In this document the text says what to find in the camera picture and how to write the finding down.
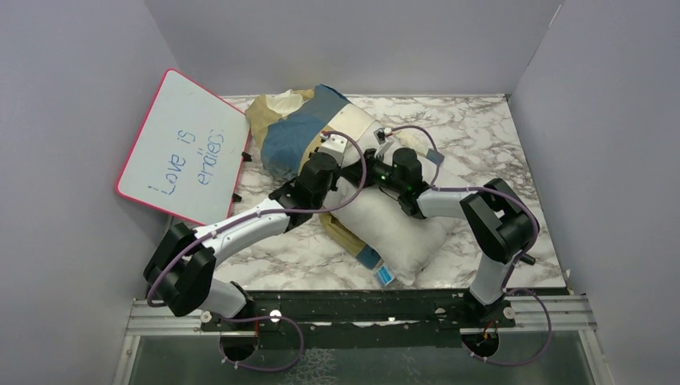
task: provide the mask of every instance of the marble table top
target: marble table top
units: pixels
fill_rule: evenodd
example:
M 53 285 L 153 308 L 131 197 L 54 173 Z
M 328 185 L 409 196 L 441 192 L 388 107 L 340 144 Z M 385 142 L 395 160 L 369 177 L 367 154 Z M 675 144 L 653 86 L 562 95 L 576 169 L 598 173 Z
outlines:
M 428 129 L 446 156 L 443 167 L 470 185 L 494 177 L 505 179 L 540 222 L 540 236 L 530 254 L 534 266 L 522 264 L 509 286 L 564 287 L 557 256 L 545 225 L 536 190 L 517 137 L 506 100 L 485 97 L 375 97 L 348 96 L 385 127 L 418 124 Z M 225 98 L 245 110 L 252 97 Z M 233 206 L 241 213 L 261 202 L 280 181 L 262 168 L 260 152 L 251 141 L 253 162 L 244 164 Z M 432 262 L 410 288 L 464 288 L 470 286 L 481 251 L 464 222 L 457 226 Z M 235 281 L 247 290 L 369 290 L 380 285 L 372 272 L 333 242 L 314 217 L 297 229 L 271 237 L 242 250 L 223 263 L 215 278 Z M 393 282 L 389 288 L 403 288 Z

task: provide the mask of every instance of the white fabric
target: white fabric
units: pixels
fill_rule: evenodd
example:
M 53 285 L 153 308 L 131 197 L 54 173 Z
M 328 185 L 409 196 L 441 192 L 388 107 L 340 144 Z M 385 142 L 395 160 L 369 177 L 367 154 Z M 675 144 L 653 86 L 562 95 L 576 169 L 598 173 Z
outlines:
M 378 142 L 373 132 L 380 124 L 374 123 L 359 139 L 362 149 L 377 148 Z M 413 136 L 400 134 L 399 140 L 406 139 L 412 144 Z M 390 163 L 392 154 L 403 147 L 398 141 L 392 145 L 385 155 L 385 162 Z M 358 160 L 356 150 L 348 146 L 345 151 L 343 166 Z M 428 183 L 435 174 L 435 166 L 429 160 L 419 156 L 423 165 L 423 176 Z M 440 170 L 437 185 L 462 186 L 464 180 Z M 324 205 L 338 205 L 351 197 L 356 188 L 344 179 L 338 181 L 338 191 L 329 192 Z M 366 188 L 350 205 L 332 212 L 340 222 L 377 251 L 385 264 L 403 284 L 410 286 L 416 274 L 430 262 L 433 254 L 444 244 L 454 228 L 457 219 L 429 218 L 414 219 L 407 216 L 399 207 L 399 203 L 386 196 L 376 186 Z

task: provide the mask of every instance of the wall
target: wall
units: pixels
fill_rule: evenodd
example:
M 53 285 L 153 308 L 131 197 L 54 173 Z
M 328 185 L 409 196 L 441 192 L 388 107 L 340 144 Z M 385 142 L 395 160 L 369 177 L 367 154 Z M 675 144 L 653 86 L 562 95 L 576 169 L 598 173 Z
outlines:
M 181 69 L 223 95 L 510 93 L 562 0 L 146 0 Z
M 141 1 L 0 5 L 0 373 L 110 383 L 164 219 L 114 182 L 170 51 Z
M 510 108 L 620 384 L 676 383 L 680 2 L 567 0 Z

